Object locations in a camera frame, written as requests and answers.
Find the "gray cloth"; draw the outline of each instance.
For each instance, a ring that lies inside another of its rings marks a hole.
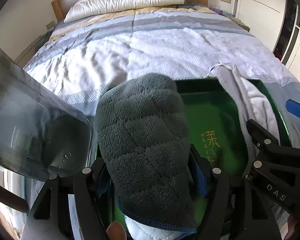
[[[96,117],[121,211],[161,229],[195,227],[190,142],[176,83],[155,73],[122,83],[101,97]]]

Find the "folded microfiber cloth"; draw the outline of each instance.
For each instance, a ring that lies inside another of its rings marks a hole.
[[[101,154],[128,224],[163,229],[150,239],[196,232],[190,142],[176,83],[155,73],[129,80],[101,97],[96,117]]]

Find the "bed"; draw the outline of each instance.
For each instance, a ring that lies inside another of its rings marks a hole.
[[[260,40],[206,8],[207,0],[65,24],[77,1],[52,2],[59,23],[24,70],[92,123],[98,99],[121,82],[149,72],[175,80],[214,77],[214,66],[223,64],[265,84],[285,119],[292,145],[300,148],[300,119],[285,108],[289,98],[300,103],[300,83]],[[31,205],[42,182],[26,183]]]

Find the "round rivet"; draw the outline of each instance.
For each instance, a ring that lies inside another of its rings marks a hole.
[[[262,162],[261,161],[255,161],[253,163],[253,166],[258,169],[258,168],[260,168],[262,166]]]
[[[53,173],[49,175],[49,179],[56,179],[57,178],[57,174]]]
[[[91,169],[90,168],[84,168],[83,170],[82,170],[82,173],[83,174],[89,174],[91,172]]]
[[[212,169],[212,172],[213,172],[214,174],[220,174],[220,173],[221,173],[221,170],[220,170],[219,168],[213,168],[213,169]]]
[[[265,144],[270,144],[271,140],[270,139],[265,139]]]
[[[250,174],[247,174],[247,175],[246,175],[246,179],[247,179],[247,180],[252,180],[253,177],[252,177]]]

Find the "silver screw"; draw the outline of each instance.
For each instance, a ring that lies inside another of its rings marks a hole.
[[[253,163],[253,166],[258,169],[258,168],[260,168],[262,166],[262,162],[261,161],[255,161]]]
[[[220,170],[219,168],[213,168],[213,169],[212,169],[212,172],[213,172],[214,174],[220,174],[220,173],[221,173],[221,170]]]
[[[247,179],[247,180],[252,180],[253,177],[252,177],[250,174],[247,174],[247,175],[246,175],[246,179]]]
[[[90,168],[84,168],[83,170],[82,170],[82,173],[83,174],[89,174],[91,172],[91,169]]]
[[[49,175],[49,179],[56,179],[57,175],[55,173]]]

